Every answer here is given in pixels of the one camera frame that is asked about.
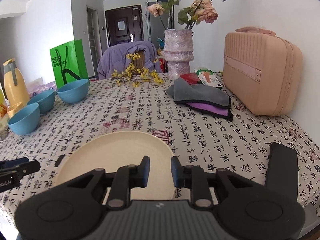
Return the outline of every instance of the table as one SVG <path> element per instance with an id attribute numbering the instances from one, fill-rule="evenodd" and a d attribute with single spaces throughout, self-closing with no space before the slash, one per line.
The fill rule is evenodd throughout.
<path id="1" fill-rule="evenodd" d="M 221 84 L 221 75 L 217 73 Z M 0 160 L 28 157 L 41 170 L 28 175 L 21 186 L 0 194 L 0 216 L 13 226 L 13 214 L 21 201 L 54 187 L 57 174 L 72 153 L 97 136 L 121 130 L 140 130 L 161 138 L 182 165 L 199 165 L 207 172 L 227 168 L 264 184 L 269 144 L 282 143 L 298 152 L 298 201 L 320 208 L 320 149 L 288 116 L 255 116 L 226 87 L 232 99 L 234 121 L 200 114 L 176 105 L 165 94 L 169 80 L 161 85 L 120 87 L 110 80 L 92 82 L 87 98 L 75 105 L 58 97 L 54 109 L 41 117 L 39 127 L 28 136 L 9 133 L 0 143 Z"/>

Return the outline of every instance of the blue bowl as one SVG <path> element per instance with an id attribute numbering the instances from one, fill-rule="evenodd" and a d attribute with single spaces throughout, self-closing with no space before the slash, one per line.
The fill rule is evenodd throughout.
<path id="1" fill-rule="evenodd" d="M 47 90 L 31 98 L 31 100 L 28 102 L 28 105 L 38 103 L 40 108 L 40 114 L 46 114 L 53 108 L 54 100 L 54 90 Z"/>
<path id="2" fill-rule="evenodd" d="M 15 134 L 26 135 L 37 128 L 39 121 L 39 104 L 31 104 L 17 112 L 10 119 L 8 126 Z"/>
<path id="3" fill-rule="evenodd" d="M 83 100 L 89 90 L 89 80 L 80 79 L 64 85 L 57 91 L 61 100 L 68 104 L 75 104 Z"/>

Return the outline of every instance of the refrigerator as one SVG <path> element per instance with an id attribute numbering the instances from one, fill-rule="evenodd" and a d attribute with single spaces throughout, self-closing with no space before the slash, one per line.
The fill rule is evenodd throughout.
<path id="1" fill-rule="evenodd" d="M 164 27 L 159 19 L 159 17 L 154 17 L 148 11 L 148 7 L 152 4 L 157 3 L 157 0 L 153 0 L 152 2 L 146 2 L 147 8 L 147 20 L 148 20 L 148 37 L 149 41 L 154 44 L 156 49 L 159 48 L 158 38 L 164 41 Z M 169 20 L 169 13 L 165 13 L 161 15 L 161 19 L 164 22 L 166 28 L 168 28 L 168 20 Z"/>

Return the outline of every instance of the pink suitcase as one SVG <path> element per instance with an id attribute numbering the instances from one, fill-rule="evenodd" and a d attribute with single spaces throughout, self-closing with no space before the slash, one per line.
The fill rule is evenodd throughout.
<path id="1" fill-rule="evenodd" d="M 288 114 L 301 71 L 300 49 L 272 31 L 245 27 L 226 36 L 223 81 L 253 114 Z"/>

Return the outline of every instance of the red box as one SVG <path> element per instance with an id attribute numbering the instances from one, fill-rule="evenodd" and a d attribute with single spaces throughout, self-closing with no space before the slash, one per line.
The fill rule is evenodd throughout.
<path id="1" fill-rule="evenodd" d="M 190 85 L 202 84 L 196 73 L 183 74 L 180 77 L 187 81 Z"/>

